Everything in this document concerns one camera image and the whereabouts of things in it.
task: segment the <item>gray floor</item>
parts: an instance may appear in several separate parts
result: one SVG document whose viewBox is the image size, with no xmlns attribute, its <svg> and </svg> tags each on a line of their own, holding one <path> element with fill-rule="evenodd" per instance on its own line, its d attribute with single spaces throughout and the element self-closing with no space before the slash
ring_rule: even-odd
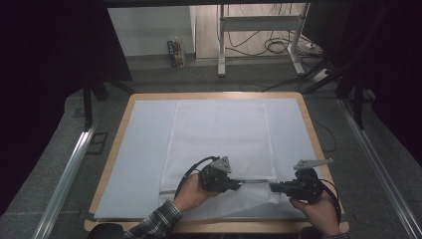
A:
<svg viewBox="0 0 422 239">
<path fill-rule="evenodd" d="M 167 64 L 143 67 L 143 60 L 131 59 L 133 82 L 126 83 L 139 93 L 239 92 L 262 88 L 244 83 L 270 86 L 296 76 L 289 59 L 230 60 L 226 78 L 217 77 L 216 61 L 191 62 L 184 69 Z M 311 82 L 303 83 L 306 87 Z M 50 238 L 86 238 L 84 221 L 106 164 L 129 95 L 106 84 L 107 101 L 93 98 L 99 119 L 97 132 L 107 132 L 100 154 L 86 154 Z M 293 91 L 288 85 L 274 91 Z M 308 110 L 326 158 L 335 163 L 329 168 L 353 238 L 408 238 L 368 159 L 357 142 L 334 96 L 336 82 L 304 95 Z M 0 219 L 0 238 L 31 238 L 49 203 L 84 127 L 82 93 L 68 97 L 66 112 L 39 163 Z M 386 169 L 399 185 L 406 201 L 420 221 L 422 218 L 422 170 L 399 141 L 370 108 L 364 106 L 365 132 L 373 142 Z M 89 151 L 98 150 L 94 145 Z"/>
</svg>

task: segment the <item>metal bracket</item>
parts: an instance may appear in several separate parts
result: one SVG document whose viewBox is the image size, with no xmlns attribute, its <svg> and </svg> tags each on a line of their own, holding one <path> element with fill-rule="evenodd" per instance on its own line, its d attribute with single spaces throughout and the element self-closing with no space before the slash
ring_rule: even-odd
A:
<svg viewBox="0 0 422 239">
<path fill-rule="evenodd" d="M 216 169 L 220 169 L 224 172 L 230 173 L 232 172 L 232 168 L 230 167 L 229 158 L 227 156 L 224 156 L 220 159 L 217 159 L 209 164 L 211 167 L 214 167 Z"/>
<path fill-rule="evenodd" d="M 298 162 L 298 164 L 295 165 L 294 169 L 295 170 L 309 169 L 309 168 L 313 168 L 313 167 L 316 167 L 316 166 L 330 164 L 330 163 L 333 163 L 333 162 L 334 162 L 334 160 L 332 160 L 332 158 L 330 158 L 330 159 L 311 159 L 311 160 L 301 159 Z"/>
</svg>

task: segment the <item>white cloth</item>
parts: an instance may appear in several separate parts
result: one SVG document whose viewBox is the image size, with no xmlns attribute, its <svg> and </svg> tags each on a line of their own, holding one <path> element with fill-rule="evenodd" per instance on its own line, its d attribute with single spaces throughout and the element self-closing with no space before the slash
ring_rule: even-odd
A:
<svg viewBox="0 0 422 239">
<path fill-rule="evenodd" d="M 174 197 L 168 192 L 176 190 L 193 164 L 218 155 L 229 157 L 230 178 L 276 178 L 266 104 L 178 103 L 161 174 L 161 199 Z M 184 218 L 223 217 L 269 203 L 271 194 L 268 183 L 245 183 L 236 192 L 228 191 L 208 200 Z"/>
</svg>

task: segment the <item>wall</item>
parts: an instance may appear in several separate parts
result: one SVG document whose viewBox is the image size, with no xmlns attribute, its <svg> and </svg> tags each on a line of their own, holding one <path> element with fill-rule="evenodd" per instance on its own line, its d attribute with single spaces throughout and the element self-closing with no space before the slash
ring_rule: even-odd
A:
<svg viewBox="0 0 422 239">
<path fill-rule="evenodd" d="M 108 9 L 125 56 L 168 54 L 176 36 L 194 53 L 194 12 L 189 6 Z"/>
<path fill-rule="evenodd" d="M 49 144 L 67 97 L 87 79 L 103 81 L 98 73 L 131 80 L 106 8 L 2 3 L 0 215 Z"/>
</svg>

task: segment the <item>metal rail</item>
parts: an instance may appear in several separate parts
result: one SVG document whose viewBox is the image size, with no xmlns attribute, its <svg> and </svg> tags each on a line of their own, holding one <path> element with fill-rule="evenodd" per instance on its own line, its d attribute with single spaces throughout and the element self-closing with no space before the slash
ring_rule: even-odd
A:
<svg viewBox="0 0 422 239">
<path fill-rule="evenodd" d="M 90 140 L 96 130 L 97 124 L 98 122 L 94 120 L 92 127 L 88 131 L 82 132 L 43 217 L 37 226 L 32 237 L 33 239 L 49 238 L 66 197 L 68 196 L 68 192 L 78 172 L 79 166 L 81 165 L 82 159 L 84 158 L 85 152 L 87 151 L 88 145 L 90 144 Z"/>
<path fill-rule="evenodd" d="M 372 146 L 372 143 L 367 137 L 365 131 L 361 130 L 357 123 L 354 121 L 352 116 L 353 109 L 351 108 L 350 103 L 348 100 L 338 100 L 338 102 L 342 106 L 351 129 L 353 130 L 357 140 L 363 148 L 366 158 L 368 159 L 382 187 L 384 188 L 384 191 L 387 194 L 387 197 L 394 207 L 398 217 L 400 218 L 404 229 L 409 234 L 409 238 L 422 238 L 421 228 L 419 227 L 419 223 L 417 222 L 412 210 L 408 206 L 404 197 L 401 195 L 393 179 L 390 177 L 387 169 L 382 163 L 381 158 L 379 158 L 378 154 L 376 153 L 376 150 Z"/>
</svg>

